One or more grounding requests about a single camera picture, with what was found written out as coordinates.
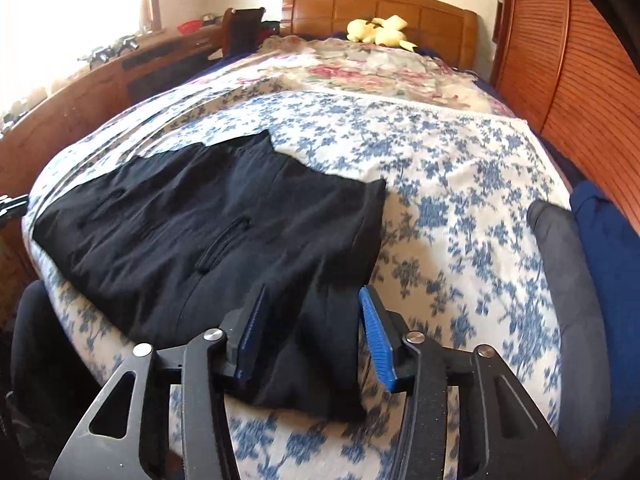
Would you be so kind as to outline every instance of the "red bowl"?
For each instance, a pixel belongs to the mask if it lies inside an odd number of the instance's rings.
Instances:
[[[202,28],[202,20],[191,20],[190,22],[184,22],[181,25],[178,25],[178,32],[180,34],[191,34],[192,32],[197,32]]]

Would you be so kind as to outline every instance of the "yellow stuffed toy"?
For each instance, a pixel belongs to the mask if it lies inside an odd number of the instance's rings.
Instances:
[[[410,52],[417,47],[406,40],[402,31],[407,22],[400,16],[393,15],[388,20],[374,18],[367,20],[353,20],[347,25],[347,40],[355,43],[375,43],[376,45],[401,46]]]

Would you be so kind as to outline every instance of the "sunlight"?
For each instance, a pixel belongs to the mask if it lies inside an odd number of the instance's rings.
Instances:
[[[0,0],[0,109],[140,28],[140,0]]]

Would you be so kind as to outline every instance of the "bed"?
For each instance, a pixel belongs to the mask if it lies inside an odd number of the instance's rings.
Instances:
[[[404,17],[409,39],[442,59],[296,36],[328,36],[375,14]],[[567,207],[568,191],[527,123],[452,68],[469,68],[475,37],[472,12],[434,0],[284,0],[281,37],[256,54],[133,106],[57,154],[33,186],[22,231],[58,318],[95,377],[105,382],[133,342],[31,240],[34,220],[69,189],[133,156],[268,128],[277,150],[316,170],[386,179],[383,243],[371,278],[386,307],[445,346],[497,348],[555,427],[560,335],[526,211],[535,198]],[[360,364],[363,425],[227,397],[242,477],[386,478],[403,398],[383,391],[364,345]],[[176,388],[170,407],[177,452],[179,396]],[[457,403],[451,389],[449,479],[456,477]]]

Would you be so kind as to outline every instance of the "wooden louvered door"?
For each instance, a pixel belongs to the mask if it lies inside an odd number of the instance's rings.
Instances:
[[[640,76],[589,0],[509,0],[494,84],[640,232]]]
[[[514,0],[502,72],[496,88],[511,109],[542,129],[562,54],[567,0]]]
[[[542,134],[640,231],[640,75],[589,0],[571,0],[562,72]]]

